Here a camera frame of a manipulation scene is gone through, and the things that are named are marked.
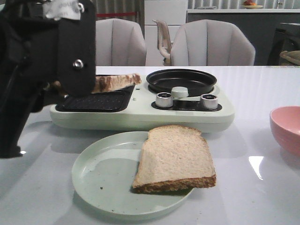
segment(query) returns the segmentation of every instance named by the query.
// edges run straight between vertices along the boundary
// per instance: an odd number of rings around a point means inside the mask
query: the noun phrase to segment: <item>chair backrest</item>
[[[146,53],[138,23],[116,18],[96,21],[97,66],[145,66]]]
[[[173,66],[252,66],[255,48],[236,25],[199,20],[180,26],[171,59]]]
[[[157,24],[157,49],[165,58],[165,64],[171,65],[171,39],[168,25],[162,20],[153,20]]]

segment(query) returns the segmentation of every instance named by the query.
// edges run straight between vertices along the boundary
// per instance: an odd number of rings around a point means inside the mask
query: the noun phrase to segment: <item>black frying pan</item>
[[[164,69],[149,74],[149,88],[156,92],[169,92],[173,87],[186,87],[188,96],[199,96],[212,91],[217,79],[209,74],[192,69]]]

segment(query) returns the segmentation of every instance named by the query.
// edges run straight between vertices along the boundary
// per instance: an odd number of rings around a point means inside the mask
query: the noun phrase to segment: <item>pink bowl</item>
[[[285,150],[300,156],[300,106],[285,106],[270,113],[272,134]]]

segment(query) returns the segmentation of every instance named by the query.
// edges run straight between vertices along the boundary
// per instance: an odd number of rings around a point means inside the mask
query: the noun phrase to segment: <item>light green plate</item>
[[[119,219],[159,217],[179,207],[190,190],[136,194],[131,184],[148,132],[125,132],[103,138],[85,149],[73,165],[79,196],[102,213]]]

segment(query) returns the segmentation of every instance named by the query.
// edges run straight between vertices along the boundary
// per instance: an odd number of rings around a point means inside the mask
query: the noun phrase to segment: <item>robotic arm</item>
[[[7,0],[0,12],[0,158],[20,156],[18,139],[31,112],[52,102],[47,84],[71,96],[95,85],[95,9],[79,0],[80,20],[47,19],[34,12],[47,0]]]

